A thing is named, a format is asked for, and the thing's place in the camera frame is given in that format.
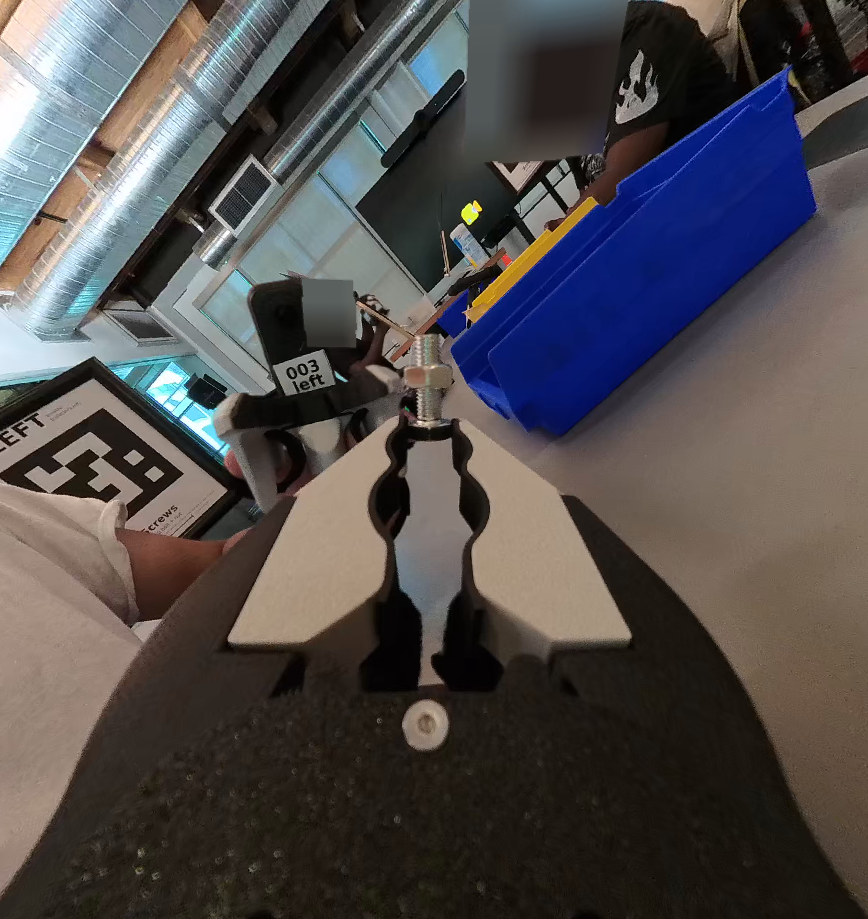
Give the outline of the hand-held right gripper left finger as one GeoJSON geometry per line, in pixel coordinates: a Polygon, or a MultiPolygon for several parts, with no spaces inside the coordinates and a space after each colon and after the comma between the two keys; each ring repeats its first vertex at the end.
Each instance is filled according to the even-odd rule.
{"type": "Polygon", "coordinates": [[[233,648],[375,648],[375,606],[392,585],[394,546],[371,518],[392,465],[383,423],[295,498],[228,643],[233,648]]]}

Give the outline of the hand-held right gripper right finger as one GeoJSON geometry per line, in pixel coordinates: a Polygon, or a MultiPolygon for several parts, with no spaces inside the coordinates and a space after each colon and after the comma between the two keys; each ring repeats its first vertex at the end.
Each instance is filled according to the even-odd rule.
{"type": "Polygon", "coordinates": [[[485,648],[614,648],[631,631],[561,493],[467,420],[465,469],[485,493],[471,545],[485,648]]]}

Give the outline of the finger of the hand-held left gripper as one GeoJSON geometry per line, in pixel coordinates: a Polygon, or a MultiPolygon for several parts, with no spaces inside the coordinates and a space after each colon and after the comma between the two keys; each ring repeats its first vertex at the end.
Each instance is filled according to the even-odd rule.
{"type": "Polygon", "coordinates": [[[407,390],[405,390],[405,388],[399,388],[394,392],[388,392],[384,396],[367,403],[366,436],[372,434],[381,425],[392,418],[399,417],[401,413],[401,403],[406,395],[407,390]]]}

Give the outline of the silver bolt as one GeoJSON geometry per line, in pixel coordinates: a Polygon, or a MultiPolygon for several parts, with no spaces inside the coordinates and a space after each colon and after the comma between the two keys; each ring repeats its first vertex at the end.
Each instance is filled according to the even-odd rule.
{"type": "MultiPolygon", "coordinates": [[[[410,348],[409,362],[406,367],[438,363],[447,365],[441,359],[440,337],[437,334],[416,336],[410,348]]],[[[449,389],[420,391],[408,387],[406,389],[416,401],[414,427],[433,431],[449,424],[442,416],[443,399],[449,389]]]]}

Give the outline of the person's left forearm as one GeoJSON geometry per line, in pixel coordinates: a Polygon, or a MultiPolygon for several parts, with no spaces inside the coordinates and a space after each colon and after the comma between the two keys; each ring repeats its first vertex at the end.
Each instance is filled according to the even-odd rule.
{"type": "Polygon", "coordinates": [[[190,585],[251,531],[249,527],[225,540],[197,541],[120,529],[117,536],[129,555],[138,619],[161,619],[190,585]]]}

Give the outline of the grey desk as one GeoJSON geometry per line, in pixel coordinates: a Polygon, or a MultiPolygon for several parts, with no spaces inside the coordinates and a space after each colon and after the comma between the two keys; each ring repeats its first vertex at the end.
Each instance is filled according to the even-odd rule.
{"type": "Polygon", "coordinates": [[[868,77],[798,122],[816,215],[578,427],[447,405],[699,617],[868,914],[868,77]]]}

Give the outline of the white air vent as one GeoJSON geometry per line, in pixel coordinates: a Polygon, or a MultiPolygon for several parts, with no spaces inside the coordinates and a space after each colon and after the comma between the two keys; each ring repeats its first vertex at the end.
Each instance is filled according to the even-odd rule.
{"type": "Polygon", "coordinates": [[[278,186],[267,167],[255,155],[248,155],[210,203],[208,213],[222,229],[238,238],[278,186]]]}

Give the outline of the white bottle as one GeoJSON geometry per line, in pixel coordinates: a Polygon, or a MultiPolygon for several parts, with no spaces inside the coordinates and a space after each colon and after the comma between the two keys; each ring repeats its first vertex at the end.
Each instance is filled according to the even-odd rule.
{"type": "Polygon", "coordinates": [[[451,240],[462,253],[463,259],[469,262],[474,270],[485,266],[490,255],[472,234],[467,224],[460,223],[451,231],[451,240]]]}

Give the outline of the yellow plastic bin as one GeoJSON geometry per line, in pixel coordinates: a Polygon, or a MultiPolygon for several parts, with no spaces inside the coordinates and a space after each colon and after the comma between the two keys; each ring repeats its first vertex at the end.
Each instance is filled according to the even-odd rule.
{"type": "Polygon", "coordinates": [[[598,203],[594,198],[588,198],[579,205],[574,213],[563,219],[562,224],[552,231],[543,234],[530,245],[524,253],[514,260],[510,266],[483,293],[479,294],[465,311],[468,325],[473,325],[485,315],[540,259],[586,216],[598,203]]]}

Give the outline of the framed marker poster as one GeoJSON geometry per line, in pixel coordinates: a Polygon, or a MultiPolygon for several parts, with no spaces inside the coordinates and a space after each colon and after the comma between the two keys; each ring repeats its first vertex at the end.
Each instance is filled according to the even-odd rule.
{"type": "Polygon", "coordinates": [[[0,407],[0,483],[117,500],[129,528],[185,538],[243,496],[205,442],[97,359],[0,407]]]}

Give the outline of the silver pipe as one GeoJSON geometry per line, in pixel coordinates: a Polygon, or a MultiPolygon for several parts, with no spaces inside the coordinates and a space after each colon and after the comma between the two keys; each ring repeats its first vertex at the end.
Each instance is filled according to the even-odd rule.
{"type": "Polygon", "coordinates": [[[200,204],[216,205],[254,158],[276,183],[264,203],[233,231],[216,216],[195,243],[195,256],[221,270],[248,238],[274,195],[297,190],[320,156],[352,128],[374,93],[413,57],[459,2],[294,2],[243,87],[225,109],[231,135],[200,171],[200,204]]]}

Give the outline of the black video bar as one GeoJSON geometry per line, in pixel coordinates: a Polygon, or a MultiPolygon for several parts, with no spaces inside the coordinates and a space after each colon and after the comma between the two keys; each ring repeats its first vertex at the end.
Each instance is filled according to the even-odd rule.
{"type": "Polygon", "coordinates": [[[454,99],[462,92],[466,75],[462,69],[454,71],[447,82],[422,108],[418,109],[408,127],[381,157],[384,170],[395,167],[420,141],[428,136],[454,99]]]}

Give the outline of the person's white shirt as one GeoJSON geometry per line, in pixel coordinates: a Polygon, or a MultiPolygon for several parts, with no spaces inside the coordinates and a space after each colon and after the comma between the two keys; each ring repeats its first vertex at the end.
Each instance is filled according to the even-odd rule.
{"type": "Polygon", "coordinates": [[[126,516],[0,483],[0,895],[141,646],[126,516]]]}

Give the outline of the black wall screen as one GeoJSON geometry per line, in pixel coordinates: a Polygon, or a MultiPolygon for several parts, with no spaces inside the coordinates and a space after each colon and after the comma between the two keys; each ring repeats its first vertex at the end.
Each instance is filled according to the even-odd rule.
{"type": "Polygon", "coordinates": [[[467,224],[480,243],[497,244],[513,226],[533,242],[517,212],[533,189],[548,189],[559,161],[474,162],[465,153],[465,85],[428,136],[360,199],[363,220],[424,291],[462,257],[451,231],[467,224]]]}

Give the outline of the large silver duct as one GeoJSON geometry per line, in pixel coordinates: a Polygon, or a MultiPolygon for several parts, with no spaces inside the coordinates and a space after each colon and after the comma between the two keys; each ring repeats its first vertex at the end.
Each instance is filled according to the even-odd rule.
{"type": "Polygon", "coordinates": [[[19,3],[0,34],[0,267],[183,6],[19,3]]]}

